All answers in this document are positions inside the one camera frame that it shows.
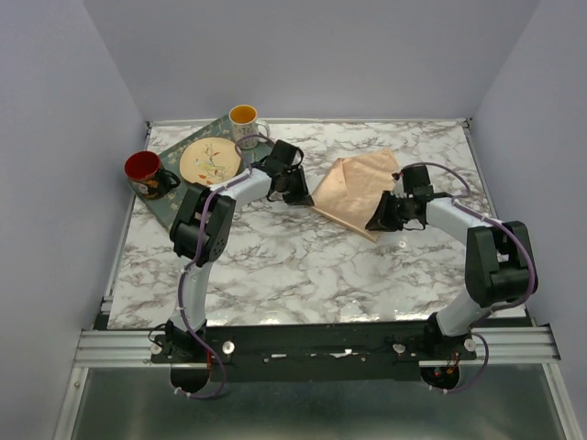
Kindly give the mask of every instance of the screw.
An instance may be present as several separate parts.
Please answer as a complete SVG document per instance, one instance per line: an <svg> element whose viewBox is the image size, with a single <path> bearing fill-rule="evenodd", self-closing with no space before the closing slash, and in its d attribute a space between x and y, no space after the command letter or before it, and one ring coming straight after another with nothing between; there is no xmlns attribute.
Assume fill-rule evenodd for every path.
<svg viewBox="0 0 587 440"><path fill-rule="evenodd" d="M160 346L158 346L157 344L151 344L150 345L150 353L152 355L159 355L159 353L161 351L163 351L163 349Z"/></svg>
<svg viewBox="0 0 587 440"><path fill-rule="evenodd" d="M235 345L233 344L232 341L226 341L223 345L222 345L222 352L225 355L230 355L232 354L232 352L235 351Z"/></svg>
<svg viewBox="0 0 587 440"><path fill-rule="evenodd" d="M405 352L405 345L404 344L393 344L393 351L398 355L401 355Z"/></svg>
<svg viewBox="0 0 587 440"><path fill-rule="evenodd" d="M465 350L470 351L471 353L477 348L477 344L475 344L475 341L473 341L471 338L465 339L465 343L463 345L465 346Z"/></svg>

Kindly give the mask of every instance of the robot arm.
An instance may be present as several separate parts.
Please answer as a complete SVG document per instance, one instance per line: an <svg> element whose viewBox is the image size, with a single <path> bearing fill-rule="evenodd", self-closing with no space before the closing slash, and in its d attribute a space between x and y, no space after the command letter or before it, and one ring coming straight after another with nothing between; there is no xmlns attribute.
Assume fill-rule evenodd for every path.
<svg viewBox="0 0 587 440"><path fill-rule="evenodd" d="M397 231L411 220L423 228L442 229L466 246L466 291L430 321L441 336L461 336L496 304L507 304L522 297L528 286L527 262L515 243L501 228L491 226L462 209L445 192L434 193L425 165L405 168L402 181L393 193L383 192L368 230ZM502 223L519 240L532 258L526 226L520 222Z"/></svg>
<svg viewBox="0 0 587 440"><path fill-rule="evenodd" d="M264 197L269 199L273 193L280 193L283 201L290 205L314 204L305 183L303 158L304 153L298 147L278 140L268 157L233 179L210 188L196 184L188 190L173 222L170 238L179 257L194 259L202 235L202 251L195 264L189 266L183 284L186 293L183 308L193 329L198 330L205 323L210 272L227 245L235 210ZM200 231L202 215L205 215L204 231ZM171 322L185 332L187 329L178 312L173 313Z"/></svg>

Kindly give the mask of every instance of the metal frame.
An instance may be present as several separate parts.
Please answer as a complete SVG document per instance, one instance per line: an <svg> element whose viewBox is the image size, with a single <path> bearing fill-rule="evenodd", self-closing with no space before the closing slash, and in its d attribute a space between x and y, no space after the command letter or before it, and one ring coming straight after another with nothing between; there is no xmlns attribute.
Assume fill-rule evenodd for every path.
<svg viewBox="0 0 587 440"><path fill-rule="evenodd" d="M560 368L558 364L545 364L542 366L544 369L544 375L547 378L548 387L550 388L550 394L554 401L557 413L559 414L560 424L565 436L569 440L583 440L583 434L581 428L577 422L575 411L572 408L569 394L567 393L567 387L565 381L560 374Z"/></svg>
<svg viewBox="0 0 587 440"><path fill-rule="evenodd" d="M210 124L216 119L181 119L181 120L167 120L151 122L152 127L184 127L197 126L200 124ZM407 118L407 119L357 119L357 118L315 118L315 117L263 117L263 121L271 122L273 124L356 124L356 123L393 123L393 122L461 122L465 123L466 119L452 118L452 119L428 119L428 118Z"/></svg>
<svg viewBox="0 0 587 440"><path fill-rule="evenodd" d="M152 127L168 126L190 126L212 122L214 119L194 119L182 121L160 121L147 122L147 135L144 149L147 149L150 141ZM319 118L266 118L273 124L286 123L392 123L400 121L422 121L430 119L319 119ZM455 119L436 119L438 121L454 121ZM487 194L492 213L495 215L493 200L487 189L486 180L479 166L477 153L475 151L469 120L458 120L461 123L467 139L471 155L480 174L482 186ZM130 226L130 219L134 207L135 197L129 201L125 214L125 223L118 239L116 256L110 271L105 287L102 313L109 313L112 306L113 290L116 276L120 267L124 247L127 239L127 232ZM569 440L582 440L583 436L577 423L569 395L560 375L559 352L550 329L547 327L517 327L517 328L484 328L477 329L487 339L490 347L489 363L493 365L505 364L542 364L548 381L550 392L564 434ZM80 342L73 361L72 374L67 386L63 405L61 406L60 417L56 426L54 439L70 439L73 434L77 414L80 410L83 390L88 377L89 369L99 368L169 368L165 364L152 364L150 362L151 343L148 340L147 331L84 331L80 336ZM474 361L463 361L465 364L479 364L484 357L483 346L477 346L478 359ZM422 361L421 367L443 366L446 360ZM204 369L205 364L173 364L174 368Z"/></svg>
<svg viewBox="0 0 587 440"><path fill-rule="evenodd" d="M494 327L475 329L489 344L489 363L551 364L559 361L559 351L548 327ZM152 332L152 336L162 335ZM84 369L169 368L170 364L150 361L151 342L148 331L82 332L73 366ZM462 364L479 365L485 358L482 344L476 348L477 359ZM446 359L421 361L420 367L445 366ZM175 369L205 369L201 364L173 364Z"/></svg>
<svg viewBox="0 0 587 440"><path fill-rule="evenodd" d="M67 384L65 398L61 406L61 412L57 422L57 427L53 435L54 440L65 440L72 438L75 420L82 403L83 389L88 377L88 368L72 369L70 381Z"/></svg>

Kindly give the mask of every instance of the cable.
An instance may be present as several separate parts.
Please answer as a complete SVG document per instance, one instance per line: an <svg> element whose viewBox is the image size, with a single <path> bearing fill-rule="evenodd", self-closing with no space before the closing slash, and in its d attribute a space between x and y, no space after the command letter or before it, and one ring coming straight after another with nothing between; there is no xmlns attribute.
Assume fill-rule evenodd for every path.
<svg viewBox="0 0 587 440"><path fill-rule="evenodd" d="M527 285L526 292L524 293L524 295L522 295L520 298L518 298L514 302L510 302L510 303L503 304L503 305L496 305L496 306L490 308L490 310L484 316L482 316L480 319L475 321L471 325L471 327L474 327L475 325L478 325L480 322L484 321L493 312L497 312L500 310L506 310L506 309L512 309L514 307L517 307L518 305L525 303L528 300L528 298L530 298L532 293L534 292L534 287L536 286L536 267L534 266L534 261L532 261L532 258L530 258L530 254L528 253L528 251L526 250L524 245L508 228L506 228L504 225L502 225L497 220L490 218L490 217L486 217L483 214L479 214L476 211L473 211L472 209L470 209L469 207L460 204L459 199L471 197L471 195L472 195L470 185L467 183L467 181L465 181L465 179L462 176L460 176L460 174L458 174L456 171L452 170L451 168L449 168L445 165L442 165L440 163L435 163L435 162L411 163L411 164L403 167L403 170L405 170L407 168L413 168L413 167L416 167L419 165L429 165L432 167L437 167L437 168L440 168L440 169L452 174L454 177L456 177L465 187L465 193L464 194L457 194L457 195L453 196L451 199L452 204L454 206L456 206L458 209L460 209L462 212L464 212L468 215L471 215L471 216L477 218L478 220L481 220L484 223L488 223L489 225L495 226L498 229L500 229L515 244L519 253L522 255L522 257L524 257L524 260L526 261L526 265L528 267L529 280L528 280L528 285Z"/></svg>
<svg viewBox="0 0 587 440"><path fill-rule="evenodd" d="M459 366L460 363L460 355L458 351L455 351L454 354L455 360L454 363L452 365L450 365L450 362L452 361L452 355L450 356L449 359L449 363L447 364L447 373L452 374L452 372Z"/></svg>
<svg viewBox="0 0 587 440"><path fill-rule="evenodd" d="M483 363L481 365L481 368L479 368L479 371L477 371L475 376L473 376L473 379L469 380L464 385L453 388L452 390L436 388L436 387L433 387L432 385L430 385L430 387L429 387L430 390L442 391L444 394L456 394L457 392L462 392L462 391L468 390L470 387L472 387L475 383L477 383L479 381L479 379L481 378L481 376L483 375L483 373L487 369L487 364L489 364L489 344L487 344L487 340L479 333L471 333L471 334L473 336L477 336L478 338L480 338L481 342L483 342L483 346L485 347L485 359L483 360Z"/></svg>
<svg viewBox="0 0 587 440"><path fill-rule="evenodd" d="M472 191L471 191L471 187L469 186L469 184L467 183L467 181L465 181L465 179L458 174L456 171L454 171L453 169L447 167L446 165L442 165L441 163L435 163L435 162L416 162L416 163L410 163L409 165L406 165L405 167L402 168L403 170L406 170L408 168L413 168L413 167L418 167L421 165L428 165L430 167L437 167L440 168L446 172L448 172L449 174L452 174L454 177L456 177L461 183L462 185L465 187L465 193L464 194L457 194L454 195L452 198L453 199L464 199L467 197L471 197L472 196Z"/></svg>
<svg viewBox="0 0 587 440"><path fill-rule="evenodd" d="M192 394L191 392L184 391L179 387L174 390L175 394L181 394L182 396L185 396L188 399L196 399L196 400L214 399L220 395L220 393L222 392L222 390L224 389L224 387L227 384L227 369L224 366L224 364L222 363L222 360L220 360L220 356L217 354L217 352L215 352L215 350L212 347L210 347L204 341L204 339L202 339L200 336L198 336L197 333L195 332L195 330L190 326L190 322L188 320L188 317L187 317L187 314L186 314L185 308L184 308L183 285L185 284L185 278L187 277L189 270L197 264L197 261L198 261L198 259L200 259L200 255L202 254L202 246L204 244L204 237L205 237L205 221L208 216L208 210L210 208L210 203L212 203L212 199L218 193L221 193L224 190L245 181L246 179L248 179L250 177L250 175L252 173L252 166L249 163L249 161L247 160L247 158L244 156L244 154L242 153L242 150L239 147L239 145L243 141L245 141L247 139L251 139L251 138L263 138L265 140L271 141L268 137L263 136L262 134L255 134L255 135L248 135L248 136L242 137L237 142L235 142L235 151L237 152L237 154L240 156L241 160L247 166L249 173L239 177L238 179L235 179L234 181L230 181L227 185L216 188L215 190L213 190L212 192L210 192L208 194L208 196L206 197L205 202L204 202L204 207L202 209L202 216L200 217L200 230L198 233L197 245L195 247L194 259L192 259L189 263L187 263L183 267L182 275L180 276L180 281L179 281L178 290L177 290L177 303L178 303L178 308L180 311L180 316L182 317L183 324L185 325L185 328L187 329L188 333L192 336L192 338L195 339L195 341L198 344L200 344L208 352L208 354L212 355L216 359L216 362L218 363L218 366L220 367L220 370L222 371L222 382L220 383L220 386L215 391L213 391L211 393Z"/></svg>
<svg viewBox="0 0 587 440"><path fill-rule="evenodd" d="M161 347L161 348L163 348L163 346L162 346L162 345L161 345L159 342L157 342L155 339L152 339L150 336L153 334L153 332L156 332L157 330L161 330L163 327L165 327L165 323L163 323L163 324L159 324L159 325L155 325L153 328L151 328L151 329L149 330L149 334L147 335L147 339L148 339L148 340L149 340L151 343L153 343L153 344L155 344L156 346L159 346L159 347Z"/></svg>
<svg viewBox="0 0 587 440"><path fill-rule="evenodd" d="M526 261L529 278L528 278L528 285L526 288L526 292L524 293L524 295L522 295L520 298L518 298L517 300L515 300L513 302L506 303L503 305L498 304L493 307L490 307L489 310L483 316L481 316L477 321L474 321L473 323L471 323L471 325L469 326L469 329L472 329L476 325L479 325L480 323L482 323L485 319L487 319L489 316L491 316L491 314L494 312L497 312L500 310L512 309L514 307L517 307L518 305L525 303L530 298L532 293L534 292L534 288L536 286L536 267L534 266L534 261L532 261L532 258L530 258L530 254L528 253L528 251L526 250L526 248L524 247L522 242L520 242L520 240L508 228L506 228L504 225L502 225L497 220L495 220L493 218L486 217L483 214L479 214L476 211L473 211L472 209L470 209L469 207L464 206L463 204L460 204L459 199L465 199L467 197L471 197L472 191L471 191L471 187L467 183L467 181L465 181L465 179L462 176L460 176L460 174L458 174L456 171L452 170L451 168L449 168L445 165L442 165L440 163L435 163L435 162L411 163L411 164L403 167L402 170L405 170L408 168L413 168L413 167L420 166L420 165L437 167L437 168L440 168L440 169L452 174L454 177L456 177L465 187L465 193L454 195L451 199L452 204L454 206L456 206L458 209L460 209L463 213L471 215L471 216L477 218L478 220L481 220L482 222L487 223L491 226L495 226L499 230L501 230L504 234L507 235L507 237L510 240L512 240L512 242L517 247L518 252L522 255L522 257L524 257L524 260ZM485 338L482 335L477 334L477 333L471 333L471 334L479 337L485 347L485 360L483 361L483 365L479 369L479 371L477 372L475 377L473 379L471 379L469 382L467 382L466 384L464 384L460 387L454 388L452 390L441 390L439 388L434 388L434 387L430 386L431 389L434 388L435 390L443 391L445 394L465 391L468 388L470 388L475 382L477 382L479 380L479 378L482 376L483 372L487 368L487 363L489 362L489 345L487 344L487 341L485 340Z"/></svg>

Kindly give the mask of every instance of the black mounting bar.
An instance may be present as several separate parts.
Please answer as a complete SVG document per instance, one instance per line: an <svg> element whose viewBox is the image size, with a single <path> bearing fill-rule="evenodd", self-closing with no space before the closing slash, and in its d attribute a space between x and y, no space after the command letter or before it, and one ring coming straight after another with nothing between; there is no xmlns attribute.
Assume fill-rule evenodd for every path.
<svg viewBox="0 0 587 440"><path fill-rule="evenodd" d="M432 341L427 336L432 331L430 326L422 321L203 326L198 333L218 353L231 382L420 380L420 361L449 362L455 353L461 360L475 359L475 353L463 345L468 335ZM171 323L165 332L155 338L162 351L151 357L153 363L207 361L205 351L189 335ZM223 352L227 341L234 345L229 354ZM216 374L218 368L213 367L213 380Z"/></svg>

